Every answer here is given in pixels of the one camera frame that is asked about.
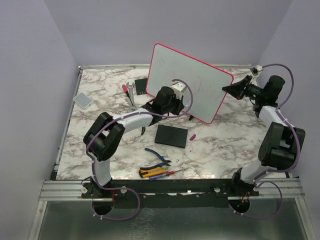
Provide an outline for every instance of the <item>lavender wall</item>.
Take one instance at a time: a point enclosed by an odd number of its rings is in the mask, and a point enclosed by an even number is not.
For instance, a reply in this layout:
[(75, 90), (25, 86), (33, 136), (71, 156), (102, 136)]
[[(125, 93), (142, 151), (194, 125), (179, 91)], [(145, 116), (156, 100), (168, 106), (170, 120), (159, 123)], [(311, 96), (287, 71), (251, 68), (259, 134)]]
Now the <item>lavender wall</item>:
[[(306, 131), (300, 162), (295, 169), (301, 178), (306, 203), (317, 237), (320, 239), (320, 1), (294, 0), (275, 35), (264, 51), (260, 64), (282, 63), (295, 77), (291, 99), (281, 111), (298, 128)], [(279, 67), (266, 68), (259, 81), (262, 86), (270, 75), (286, 80), (280, 101), (290, 90), (290, 76)]]
[(214, 64), (257, 62), (292, 0), (44, 0), (79, 65), (148, 64), (161, 42)]
[(78, 68), (42, 0), (0, 7), (0, 239), (28, 239)]

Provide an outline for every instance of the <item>marble table surface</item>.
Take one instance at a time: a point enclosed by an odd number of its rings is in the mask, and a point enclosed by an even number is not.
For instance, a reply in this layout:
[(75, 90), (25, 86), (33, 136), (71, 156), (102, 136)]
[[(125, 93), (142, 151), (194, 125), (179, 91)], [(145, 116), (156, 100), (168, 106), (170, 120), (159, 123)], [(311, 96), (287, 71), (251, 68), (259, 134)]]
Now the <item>marble table surface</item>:
[[(234, 75), (235, 82), (250, 74), (249, 69), (226, 68)], [(148, 68), (136, 69), (86, 69), (83, 70), (78, 93), (85, 93), (93, 103), (88, 109), (74, 104), (67, 136), (63, 146), (57, 180), (82, 180), (92, 174), (91, 160), (85, 154), (83, 138), (98, 115), (107, 112), (120, 115), (128, 112), (129, 100), (122, 84), (148, 76)], [(149, 101), (151, 96), (134, 97), (137, 107)], [(150, 148), (171, 160), (170, 171), (187, 169), (168, 179), (224, 179), (249, 165), (258, 155), (258, 149), (267, 128), (256, 118), (248, 99), (236, 100), (227, 95), (212, 124), (189, 116), (166, 119), (159, 122), (167, 126), (188, 129), (186, 148), (154, 143), (158, 124), (147, 127), (141, 136), (136, 129), (126, 133), (111, 158), (110, 172), (113, 179), (141, 179), (139, 167), (160, 162), (144, 148)]]

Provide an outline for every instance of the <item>pliers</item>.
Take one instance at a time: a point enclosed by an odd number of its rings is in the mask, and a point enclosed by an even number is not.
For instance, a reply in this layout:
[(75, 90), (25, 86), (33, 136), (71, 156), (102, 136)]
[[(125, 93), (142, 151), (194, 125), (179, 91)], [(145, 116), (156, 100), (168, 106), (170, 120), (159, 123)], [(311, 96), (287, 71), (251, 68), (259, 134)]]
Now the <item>pliers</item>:
[(151, 170), (151, 169), (155, 169), (157, 167), (162, 167), (163, 165), (166, 166), (170, 166), (169, 163), (171, 163), (170, 160), (165, 160), (164, 156), (160, 156), (159, 153), (157, 153), (156, 151), (150, 149), (150, 148), (145, 148), (144, 150), (146, 150), (147, 152), (153, 153), (154, 155), (156, 155), (162, 162), (158, 163), (154, 166), (148, 166), (148, 167), (140, 167), (140, 170)]

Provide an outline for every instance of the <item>pink marker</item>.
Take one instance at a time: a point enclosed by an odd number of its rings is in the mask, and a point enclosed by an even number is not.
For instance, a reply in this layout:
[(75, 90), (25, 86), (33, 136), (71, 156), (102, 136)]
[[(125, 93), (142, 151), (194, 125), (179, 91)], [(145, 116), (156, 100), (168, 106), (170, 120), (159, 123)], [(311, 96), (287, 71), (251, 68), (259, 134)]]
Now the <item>pink marker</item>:
[(192, 137), (190, 137), (190, 140), (192, 141), (193, 139), (195, 139), (196, 138), (196, 135), (195, 134), (193, 134), (193, 136)]

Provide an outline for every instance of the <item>red screwdriver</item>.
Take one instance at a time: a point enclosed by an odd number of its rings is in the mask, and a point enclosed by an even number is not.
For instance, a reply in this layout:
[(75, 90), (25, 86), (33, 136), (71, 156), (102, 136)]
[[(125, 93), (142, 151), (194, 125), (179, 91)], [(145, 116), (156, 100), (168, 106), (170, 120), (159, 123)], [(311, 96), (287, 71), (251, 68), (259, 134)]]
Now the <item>red screwdriver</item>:
[(153, 181), (153, 180), (157, 180), (157, 179), (162, 179), (162, 178), (165, 178), (166, 176), (170, 176), (172, 174), (175, 174), (177, 172), (184, 171), (184, 170), (187, 170), (187, 168), (180, 169), (178, 171), (168, 171), (166, 173), (162, 173), (162, 174), (159, 174), (159, 175), (156, 175), (156, 176), (151, 176), (151, 177), (149, 177), (149, 180)]
[(127, 86), (123, 84), (123, 85), (122, 85), (122, 89), (123, 89), (123, 91), (125, 92), (125, 94), (127, 95), (127, 97), (129, 98), (129, 100), (130, 100), (130, 102), (131, 102), (131, 105), (133, 106), (134, 104), (133, 104), (132, 101), (131, 101), (131, 98), (130, 98), (130, 95), (129, 95)]

